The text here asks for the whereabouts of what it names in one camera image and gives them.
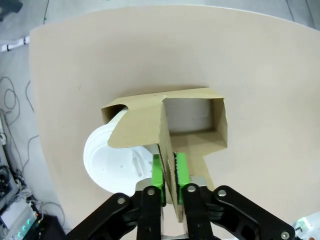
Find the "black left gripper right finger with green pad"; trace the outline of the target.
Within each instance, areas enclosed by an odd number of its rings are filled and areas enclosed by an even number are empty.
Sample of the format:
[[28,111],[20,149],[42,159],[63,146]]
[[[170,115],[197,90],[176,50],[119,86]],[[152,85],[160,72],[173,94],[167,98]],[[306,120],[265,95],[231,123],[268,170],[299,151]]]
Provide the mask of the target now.
[[295,229],[233,188],[221,185],[211,191],[192,182],[187,157],[177,152],[175,181],[178,203],[183,206],[190,240],[216,240],[217,225],[238,240],[293,240]]

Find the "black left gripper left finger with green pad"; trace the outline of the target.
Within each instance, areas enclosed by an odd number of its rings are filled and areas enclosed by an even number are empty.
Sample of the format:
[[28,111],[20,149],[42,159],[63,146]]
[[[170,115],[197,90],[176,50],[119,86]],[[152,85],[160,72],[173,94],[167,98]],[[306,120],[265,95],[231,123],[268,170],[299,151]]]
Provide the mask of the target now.
[[66,240],[119,240],[137,228],[137,240],[162,238],[165,179],[159,154],[153,155],[151,183],[133,196],[115,193],[73,228]]

